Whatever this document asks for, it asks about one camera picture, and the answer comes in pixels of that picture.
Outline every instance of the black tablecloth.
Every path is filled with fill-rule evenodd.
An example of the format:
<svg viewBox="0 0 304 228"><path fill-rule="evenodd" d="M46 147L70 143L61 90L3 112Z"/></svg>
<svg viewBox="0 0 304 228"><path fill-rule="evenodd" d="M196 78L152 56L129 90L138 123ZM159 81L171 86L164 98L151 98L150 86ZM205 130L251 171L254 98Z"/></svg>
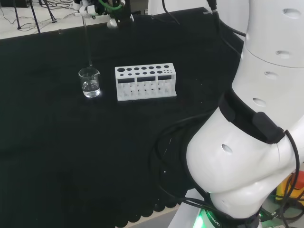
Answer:
<svg viewBox="0 0 304 228"><path fill-rule="evenodd" d="M78 78L87 66L83 28L0 40L1 227L123 227L150 216L155 204L175 206L149 175L153 140L169 124L215 108L239 62L204 11L176 12L181 26L148 16L119 31L89 26L103 91L94 99ZM224 32L240 50L242 42ZM170 62L176 98L117 102L114 67ZM178 149L177 135L166 160L180 173L163 178L183 195L191 185Z"/></svg>

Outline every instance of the metal rod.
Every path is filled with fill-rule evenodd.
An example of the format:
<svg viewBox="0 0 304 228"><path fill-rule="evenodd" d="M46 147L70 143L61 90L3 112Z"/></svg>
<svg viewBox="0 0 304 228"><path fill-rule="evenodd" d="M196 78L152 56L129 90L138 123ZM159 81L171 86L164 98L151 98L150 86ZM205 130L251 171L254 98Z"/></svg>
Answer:
<svg viewBox="0 0 304 228"><path fill-rule="evenodd" d="M14 9L15 9L15 13L16 13L16 20L17 20L17 23L18 23L18 30L21 29L21 26L20 26L20 23L19 23L19 17L18 17L18 13L17 13L17 8L16 8L16 0L13 0L13 5L14 5Z"/></svg>
<svg viewBox="0 0 304 228"><path fill-rule="evenodd" d="M50 8L48 6L48 0L43 0L43 1L44 1L45 5L47 6L47 9L48 9L48 12L49 12L49 14L51 16L52 21L56 20L56 18L54 17L54 15L52 14L52 12L51 12L51 10L50 10Z"/></svg>
<svg viewBox="0 0 304 228"><path fill-rule="evenodd" d="M90 42L89 42L89 36L87 34L87 29L86 29L86 19L84 17L82 17L82 22L84 24L84 27L85 27L85 45L86 45L86 50L87 50L87 57L88 57L88 60L89 60L89 65L90 67L93 65L92 64L92 58L91 58L91 48L90 48Z"/></svg>
<svg viewBox="0 0 304 228"><path fill-rule="evenodd" d="M40 33L40 29L39 29L36 14L35 14L35 11L34 11L34 7L33 7L33 4L32 4L32 0L29 0L29 4L30 4L30 7L31 7L32 12L33 12L33 16L34 16L34 20L35 20L35 23L36 23L36 26L37 26L38 33Z"/></svg>

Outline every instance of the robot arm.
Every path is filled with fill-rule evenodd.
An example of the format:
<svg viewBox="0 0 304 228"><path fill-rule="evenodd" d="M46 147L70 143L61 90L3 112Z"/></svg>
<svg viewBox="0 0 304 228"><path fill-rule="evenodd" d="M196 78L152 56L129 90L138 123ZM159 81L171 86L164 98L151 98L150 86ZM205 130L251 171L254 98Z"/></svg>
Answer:
<svg viewBox="0 0 304 228"><path fill-rule="evenodd" d="M246 40L231 90L187 148L194 181L210 193L217 209L236 219L259 212L295 169L291 142L274 136L271 126L289 130L304 162L304 2L249 2ZM258 113L270 121L256 119Z"/></svg>
<svg viewBox="0 0 304 228"><path fill-rule="evenodd" d="M112 0L74 0L73 8L86 18L110 15L111 19L107 25L111 29L131 24L134 21L130 5L126 4L124 0L115 2Z"/></svg>

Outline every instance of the green cable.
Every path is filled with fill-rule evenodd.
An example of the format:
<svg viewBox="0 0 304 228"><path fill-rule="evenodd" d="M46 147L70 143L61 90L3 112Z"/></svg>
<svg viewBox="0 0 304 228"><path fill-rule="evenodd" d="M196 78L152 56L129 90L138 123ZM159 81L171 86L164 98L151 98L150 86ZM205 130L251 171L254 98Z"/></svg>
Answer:
<svg viewBox="0 0 304 228"><path fill-rule="evenodd" d="M109 6L108 4L104 3L102 0L99 0L99 2L108 10L119 10L122 7L122 5L119 5L117 7Z"/></svg>

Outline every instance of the test tube rack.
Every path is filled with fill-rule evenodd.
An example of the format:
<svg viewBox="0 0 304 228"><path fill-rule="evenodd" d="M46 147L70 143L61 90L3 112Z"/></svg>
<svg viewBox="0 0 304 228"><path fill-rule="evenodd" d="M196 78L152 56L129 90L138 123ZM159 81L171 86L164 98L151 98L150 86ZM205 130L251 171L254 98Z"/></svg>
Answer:
<svg viewBox="0 0 304 228"><path fill-rule="evenodd" d="M176 96L172 63L115 67L118 101Z"/></svg>

